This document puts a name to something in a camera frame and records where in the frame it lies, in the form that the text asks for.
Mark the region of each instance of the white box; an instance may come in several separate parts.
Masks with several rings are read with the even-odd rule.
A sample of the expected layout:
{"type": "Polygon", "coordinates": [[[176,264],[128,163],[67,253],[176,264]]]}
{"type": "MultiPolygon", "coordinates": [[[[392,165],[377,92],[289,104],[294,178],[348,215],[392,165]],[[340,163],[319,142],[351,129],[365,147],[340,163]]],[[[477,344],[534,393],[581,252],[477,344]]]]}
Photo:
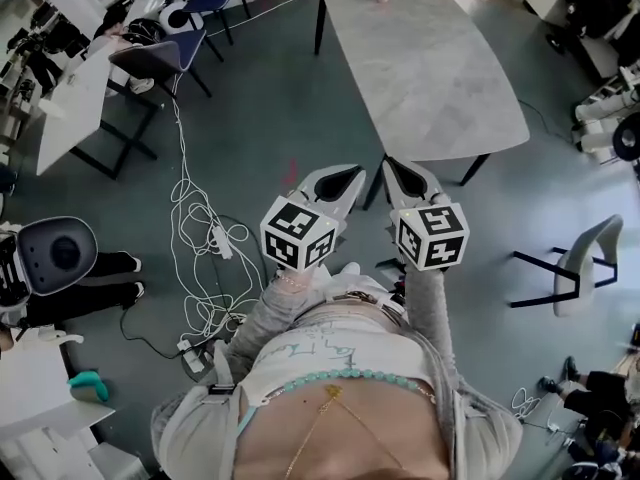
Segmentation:
{"type": "Polygon", "coordinates": [[[304,272],[335,249],[338,221],[278,196],[260,223],[262,253],[304,272]]]}
{"type": "Polygon", "coordinates": [[[469,225],[458,203],[397,210],[396,244],[418,270],[433,270],[462,261],[469,225]]]}

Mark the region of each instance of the teal floor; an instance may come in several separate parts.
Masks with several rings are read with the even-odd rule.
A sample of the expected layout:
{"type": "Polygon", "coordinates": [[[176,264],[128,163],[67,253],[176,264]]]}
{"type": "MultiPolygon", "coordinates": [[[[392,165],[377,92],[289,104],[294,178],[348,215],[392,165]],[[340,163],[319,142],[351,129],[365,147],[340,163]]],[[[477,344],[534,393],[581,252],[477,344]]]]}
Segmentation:
{"type": "MultiPolygon", "coordinates": [[[[272,4],[252,4],[252,11],[257,14],[268,5],[272,4]]],[[[299,180],[313,169],[354,162],[372,175],[382,154],[330,22],[322,54],[313,55],[316,9],[317,0],[298,0],[235,28],[233,47],[224,35],[215,36],[225,63],[203,47],[195,64],[213,98],[207,99],[186,77],[179,88],[192,178],[207,191],[218,212],[256,231],[275,197],[291,188],[296,173],[299,180]]],[[[231,11],[229,18],[235,23],[242,13],[231,11]]],[[[546,26],[524,11],[496,3],[480,3],[473,19],[517,97],[544,115],[549,130],[539,115],[524,108],[531,140],[492,155],[464,189],[455,182],[471,159],[426,164],[452,198],[462,203],[471,227],[464,263],[447,273],[460,371],[476,388],[509,405],[519,387],[535,394],[541,375],[558,375],[569,353],[585,370],[611,368],[622,356],[624,350],[617,343],[628,340],[639,313],[635,273],[640,267],[640,202],[628,165],[600,167],[557,136],[568,135],[570,105],[594,86],[570,54],[559,56],[549,48],[546,26]],[[545,295],[552,286],[550,275],[510,260],[511,251],[545,257],[552,246],[569,246],[580,232],[613,213],[625,219],[620,281],[598,291],[590,312],[558,319],[549,306],[509,309],[506,301],[545,295]]],[[[211,19],[207,26],[213,31],[219,22],[211,19]]],[[[144,260],[142,278],[148,288],[127,316],[126,329],[171,354],[187,330],[184,293],[169,249],[170,193],[179,180],[180,151],[168,98],[158,90],[150,97],[167,104],[144,139],[158,153],[156,162],[133,152],[120,179],[113,182],[66,156],[36,178],[32,147],[5,218],[29,222],[76,215],[92,226],[102,250],[138,254],[144,260]]],[[[108,103],[106,115],[130,130],[141,112],[117,100],[108,103]]],[[[38,135],[36,128],[29,132],[38,135]]],[[[87,149],[105,161],[115,158],[119,147],[111,137],[96,136],[88,142],[87,149]]],[[[369,212],[354,211],[347,241],[328,266],[355,260],[365,273],[382,280],[373,267],[393,252],[384,230],[388,210],[380,197],[369,212]]],[[[185,247],[178,249],[186,277],[192,258],[185,247]]],[[[252,246],[246,249],[258,259],[252,246]]],[[[244,290],[237,261],[219,263],[219,269],[226,291],[244,290]]],[[[216,289],[212,267],[203,267],[201,276],[211,279],[210,288],[216,289]]],[[[101,436],[138,454],[153,470],[157,466],[148,432],[151,410],[192,381],[179,360],[165,360],[143,343],[125,342],[119,317],[120,310],[112,309],[69,322],[70,331],[86,338],[83,345],[70,345],[69,354],[76,369],[96,369],[111,388],[117,412],[98,425],[101,436]]],[[[555,401],[545,400],[548,404],[555,401]]],[[[544,426],[546,420],[541,407],[530,422],[544,426]]],[[[570,428],[571,420],[572,415],[561,409],[553,416],[562,428],[570,428]]],[[[565,460],[561,442],[528,426],[505,478],[556,478],[556,469],[565,460]]]]}

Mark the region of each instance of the white chair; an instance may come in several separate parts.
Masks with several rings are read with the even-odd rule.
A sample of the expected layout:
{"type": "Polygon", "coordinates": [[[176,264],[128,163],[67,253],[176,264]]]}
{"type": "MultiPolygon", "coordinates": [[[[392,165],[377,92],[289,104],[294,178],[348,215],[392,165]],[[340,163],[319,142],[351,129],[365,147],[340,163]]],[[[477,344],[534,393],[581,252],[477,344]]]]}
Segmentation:
{"type": "Polygon", "coordinates": [[[539,260],[527,254],[514,251],[513,256],[555,274],[554,293],[548,297],[511,302],[512,308],[524,308],[553,303],[556,316],[571,316],[586,309],[593,297],[593,291],[618,280],[618,239],[623,220],[620,215],[612,215],[597,226],[582,233],[571,250],[554,247],[553,252],[562,254],[556,265],[539,260]],[[589,249],[598,243],[604,259],[593,258],[589,249]],[[610,268],[613,274],[608,279],[595,282],[593,265],[610,268]]]}

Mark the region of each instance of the tangled cable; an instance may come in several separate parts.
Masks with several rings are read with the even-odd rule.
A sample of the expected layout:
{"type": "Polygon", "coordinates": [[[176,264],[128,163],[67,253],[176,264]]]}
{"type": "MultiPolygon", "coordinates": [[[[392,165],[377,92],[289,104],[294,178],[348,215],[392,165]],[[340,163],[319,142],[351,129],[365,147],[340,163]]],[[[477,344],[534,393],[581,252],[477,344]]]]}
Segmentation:
{"type": "MultiPolygon", "coordinates": [[[[176,76],[174,80],[174,94],[176,94],[181,78],[182,75],[179,75],[176,76]]],[[[175,184],[173,190],[171,191],[171,202],[173,203],[173,208],[171,209],[171,255],[173,256],[176,277],[178,278],[178,281],[180,282],[184,290],[187,292],[187,296],[184,299],[183,309],[187,324],[191,329],[191,332],[183,333],[180,336],[180,339],[182,340],[186,336],[201,337],[202,340],[193,345],[194,347],[196,347],[213,338],[223,329],[234,333],[237,330],[238,325],[244,322],[246,317],[244,314],[237,312],[238,308],[248,302],[257,301],[257,299],[246,298],[255,286],[252,272],[250,271],[249,267],[251,267],[258,276],[257,285],[260,287],[260,290],[264,289],[264,285],[262,277],[260,276],[260,271],[258,270],[256,265],[247,257],[246,254],[244,254],[240,250],[238,245],[236,245],[249,239],[249,229],[244,224],[239,223],[231,225],[228,229],[225,228],[222,224],[220,216],[218,215],[218,213],[216,213],[215,209],[209,203],[209,196],[207,195],[207,193],[198,185],[196,185],[191,179],[189,168],[187,165],[187,151],[184,140],[184,133],[182,130],[182,121],[180,120],[180,108],[175,99],[173,99],[173,112],[176,117],[176,124],[178,125],[178,132],[180,136],[182,162],[180,180],[175,184]],[[192,198],[197,198],[199,200],[189,203],[185,213],[183,211],[183,205],[192,198]],[[206,234],[202,243],[196,243],[194,239],[189,235],[189,233],[185,230],[185,225],[189,221],[198,222],[206,226],[206,234]],[[228,293],[224,293],[222,292],[222,290],[218,295],[210,295],[198,278],[198,259],[208,254],[221,254],[220,247],[213,234],[213,230],[215,227],[219,227],[224,232],[224,235],[227,237],[229,247],[235,254],[239,256],[240,261],[242,262],[242,266],[244,267],[244,270],[247,274],[247,278],[249,279],[249,287],[237,297],[234,297],[228,293]],[[178,259],[176,257],[175,251],[176,228],[177,235],[182,243],[191,248],[194,253],[193,277],[199,288],[199,293],[194,293],[193,291],[191,291],[180,277],[178,259]],[[193,305],[192,301],[195,302],[193,308],[195,309],[195,313],[200,322],[192,321],[192,317],[189,316],[192,312],[192,310],[189,309],[189,306],[193,305]]]]}

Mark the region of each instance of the white robot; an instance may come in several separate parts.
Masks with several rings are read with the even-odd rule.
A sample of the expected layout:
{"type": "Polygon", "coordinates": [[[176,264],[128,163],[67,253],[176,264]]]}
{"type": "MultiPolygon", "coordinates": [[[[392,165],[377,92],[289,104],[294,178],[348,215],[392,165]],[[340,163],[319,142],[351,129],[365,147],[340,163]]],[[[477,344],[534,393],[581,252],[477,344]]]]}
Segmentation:
{"type": "MultiPolygon", "coordinates": [[[[381,169],[402,254],[418,270],[460,263],[469,237],[460,205],[412,162],[386,157],[381,169]]],[[[298,272],[320,263],[346,229],[365,180],[362,167],[337,165],[312,172],[287,198],[278,197],[260,224],[264,255],[298,272]]]]}
{"type": "Polygon", "coordinates": [[[75,284],[98,257],[91,228],[75,217],[45,219],[2,235],[0,313],[25,304],[32,294],[51,295],[75,284]]]}

